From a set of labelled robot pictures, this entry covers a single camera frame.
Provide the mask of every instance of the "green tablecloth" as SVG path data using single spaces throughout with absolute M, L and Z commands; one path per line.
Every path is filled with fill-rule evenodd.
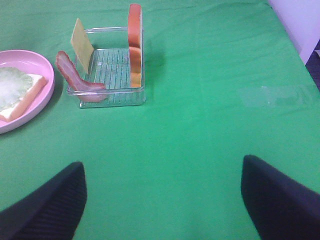
M 0 51 L 54 64 L 76 18 L 126 26 L 128 1 L 5 0 Z M 75 240 L 259 239 L 240 192 L 257 155 L 320 192 L 320 94 L 266 0 L 142 0 L 147 101 L 79 109 L 55 90 L 27 124 L 0 135 L 0 209 L 69 163 L 88 199 Z

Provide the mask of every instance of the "bread slice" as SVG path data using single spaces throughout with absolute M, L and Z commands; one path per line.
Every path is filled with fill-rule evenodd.
M 32 77 L 32 87 L 30 87 L 27 90 L 22 99 L 19 102 L 17 102 L 14 106 L 0 111 L 0 120 L 5 122 L 11 122 L 19 118 L 22 114 L 24 114 L 27 108 L 35 100 L 38 93 L 47 84 L 47 80 L 44 76 L 31 73 L 27 73 L 27 75 Z
M 142 9 L 139 4 L 130 4 L 128 14 L 128 44 L 130 57 L 131 87 L 141 87 L 142 70 Z

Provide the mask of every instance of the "white wall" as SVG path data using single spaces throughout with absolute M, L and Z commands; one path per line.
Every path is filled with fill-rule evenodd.
M 268 0 L 304 64 L 320 39 L 320 0 Z

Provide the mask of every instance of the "pink plate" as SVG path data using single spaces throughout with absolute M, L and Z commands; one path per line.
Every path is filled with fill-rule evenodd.
M 50 62 L 42 55 L 27 50 L 0 51 L 0 68 L 15 67 L 27 74 L 39 74 L 48 83 L 19 118 L 5 122 L 0 120 L 0 134 L 11 131 L 34 118 L 49 102 L 55 87 L 55 74 Z

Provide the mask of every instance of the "cheese slice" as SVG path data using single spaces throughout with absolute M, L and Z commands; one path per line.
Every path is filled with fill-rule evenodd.
M 94 47 L 91 45 L 85 28 L 79 18 L 75 21 L 70 43 L 83 69 L 88 74 L 90 58 Z

